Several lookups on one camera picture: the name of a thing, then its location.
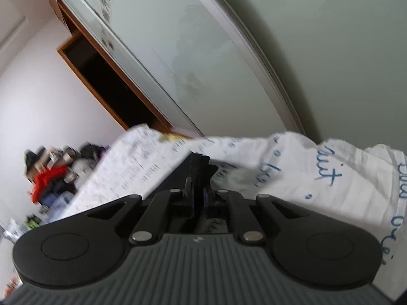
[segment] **white logo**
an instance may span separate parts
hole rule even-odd
[[[202,238],[202,237],[195,237],[195,238],[193,238],[193,241],[194,242],[197,242],[197,243],[199,243],[199,242],[202,242],[204,239]]]

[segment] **white fabric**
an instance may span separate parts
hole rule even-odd
[[[361,150],[334,139],[316,145],[291,132],[163,143],[160,135],[143,125],[120,137],[64,217],[132,193],[147,197],[193,151],[219,166],[215,189],[236,190],[249,199],[269,193],[369,231],[383,246],[374,283],[391,298],[407,287],[403,152],[385,145]]]

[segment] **red cloth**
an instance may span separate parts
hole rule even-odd
[[[48,183],[59,176],[65,175],[68,171],[66,166],[55,167],[50,170],[46,170],[40,174],[37,174],[34,177],[34,189],[31,193],[31,200],[33,203],[37,203],[39,200],[40,194],[44,191]]]

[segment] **gray ribbed surface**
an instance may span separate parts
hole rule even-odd
[[[320,291],[302,286],[275,268],[261,248],[238,244],[232,235],[164,235],[135,247],[112,275],[71,290],[24,285],[5,305],[130,304],[391,304],[372,286]]]

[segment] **ceiling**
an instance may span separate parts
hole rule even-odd
[[[53,15],[48,0],[0,0],[0,73]]]

